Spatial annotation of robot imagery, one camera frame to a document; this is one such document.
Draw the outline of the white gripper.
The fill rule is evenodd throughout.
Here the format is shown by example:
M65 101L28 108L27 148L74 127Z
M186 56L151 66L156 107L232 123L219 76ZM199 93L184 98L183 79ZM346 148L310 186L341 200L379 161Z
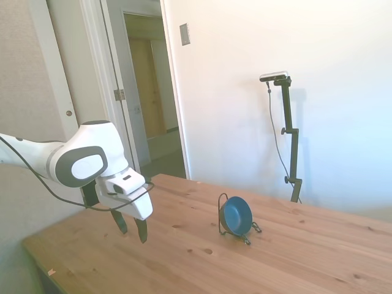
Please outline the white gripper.
M141 243L144 244L147 241L146 219L153 213L153 205L147 189L139 188L129 195L108 195L98 191L97 197L102 205L115 209L111 211L111 215L123 235L127 233L127 224L122 213L134 217Z

